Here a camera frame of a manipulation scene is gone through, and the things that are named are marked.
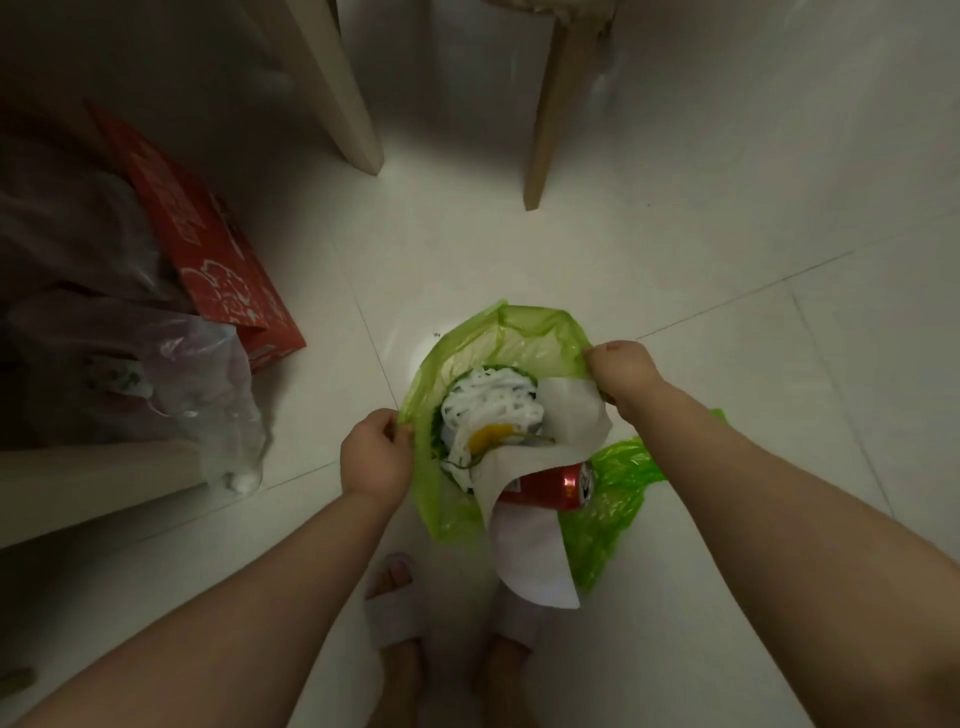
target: slipper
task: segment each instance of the slipper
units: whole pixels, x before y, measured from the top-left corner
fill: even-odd
[[[493,597],[490,631],[532,652],[550,611],[549,607],[517,596],[501,581]]]
[[[396,562],[402,562],[410,571],[412,580],[392,592],[364,599],[367,613],[367,628],[374,649],[383,649],[391,644],[418,640],[427,633],[426,594],[417,578],[414,561],[405,553],[393,553],[383,560],[368,580],[369,594],[376,579]]]

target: paper sheet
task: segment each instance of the paper sheet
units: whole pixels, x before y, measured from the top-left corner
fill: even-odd
[[[470,477],[491,539],[493,566],[504,584],[536,604],[576,609],[580,599],[557,513],[496,500],[521,475],[588,460],[603,447],[612,423],[596,384],[587,379],[541,379],[537,401],[544,410],[541,433],[556,444],[495,449]]]

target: person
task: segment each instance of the person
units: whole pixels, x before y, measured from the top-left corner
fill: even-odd
[[[812,721],[960,725],[960,568],[865,503],[758,447],[667,383],[637,342],[585,350]],[[330,625],[407,492],[412,433],[377,410],[341,448],[343,494],[233,576],[147,627],[18,728],[281,728]],[[394,559],[370,600],[417,581]],[[477,691],[491,728],[533,726],[527,648],[494,637]],[[416,642],[382,651],[371,726],[413,726]]]

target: bright green plastic bag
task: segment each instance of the bright green plastic bag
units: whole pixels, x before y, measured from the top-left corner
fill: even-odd
[[[587,337],[566,311],[505,301],[437,342],[420,365],[399,415],[402,424],[414,424],[412,491],[433,538],[454,541],[483,531],[476,499],[449,479],[433,451],[434,414],[453,381],[479,365],[516,367],[537,379],[586,379],[589,374],[581,355],[586,346]],[[664,480],[637,438],[600,450],[591,463],[596,471],[592,499],[585,508],[560,515],[573,579],[584,592],[592,588],[617,537],[636,516],[646,486]]]

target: red soda can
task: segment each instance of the red soda can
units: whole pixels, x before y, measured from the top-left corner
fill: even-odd
[[[551,468],[511,480],[497,500],[536,505],[552,511],[575,511],[587,505],[592,495],[593,466],[587,462]]]

